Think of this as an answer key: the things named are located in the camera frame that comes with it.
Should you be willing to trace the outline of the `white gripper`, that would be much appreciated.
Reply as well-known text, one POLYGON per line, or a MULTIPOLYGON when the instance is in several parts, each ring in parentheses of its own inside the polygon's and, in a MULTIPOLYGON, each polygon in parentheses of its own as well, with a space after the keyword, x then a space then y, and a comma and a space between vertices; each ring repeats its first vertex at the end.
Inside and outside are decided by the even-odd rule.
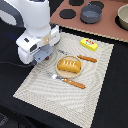
POLYGON ((51 25, 51 32, 43 38, 32 37, 24 32, 16 41, 18 55, 24 64, 40 63, 53 52, 53 46, 60 40, 58 25, 51 25))

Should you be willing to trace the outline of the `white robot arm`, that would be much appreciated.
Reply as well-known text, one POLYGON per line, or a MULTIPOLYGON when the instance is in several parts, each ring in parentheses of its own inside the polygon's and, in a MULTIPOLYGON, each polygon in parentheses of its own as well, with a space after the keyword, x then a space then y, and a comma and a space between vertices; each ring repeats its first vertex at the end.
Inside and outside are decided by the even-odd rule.
POLYGON ((25 28, 16 40, 18 55, 24 64, 40 63, 60 40, 59 26, 50 23, 48 0, 0 0, 0 18, 25 28))

